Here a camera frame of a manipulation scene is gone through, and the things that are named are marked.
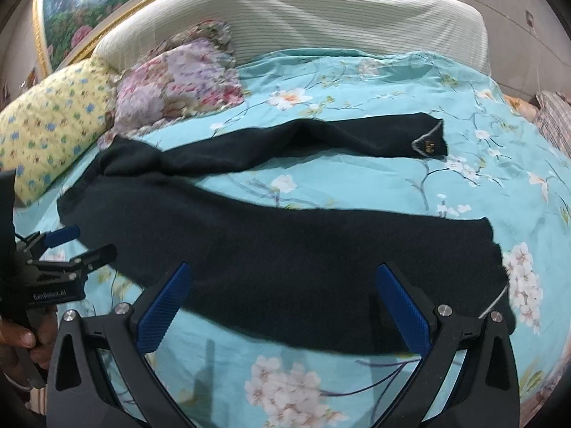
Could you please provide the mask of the left hand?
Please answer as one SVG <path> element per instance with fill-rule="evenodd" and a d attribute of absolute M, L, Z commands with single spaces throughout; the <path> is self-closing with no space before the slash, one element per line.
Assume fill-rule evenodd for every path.
<path fill-rule="evenodd" d="M 16 323 L 1 320 L 1 372 L 16 389 L 29 391 L 32 388 L 16 351 L 25 350 L 35 364 L 49 369 L 57 329 L 56 306 L 45 308 L 36 333 Z"/>

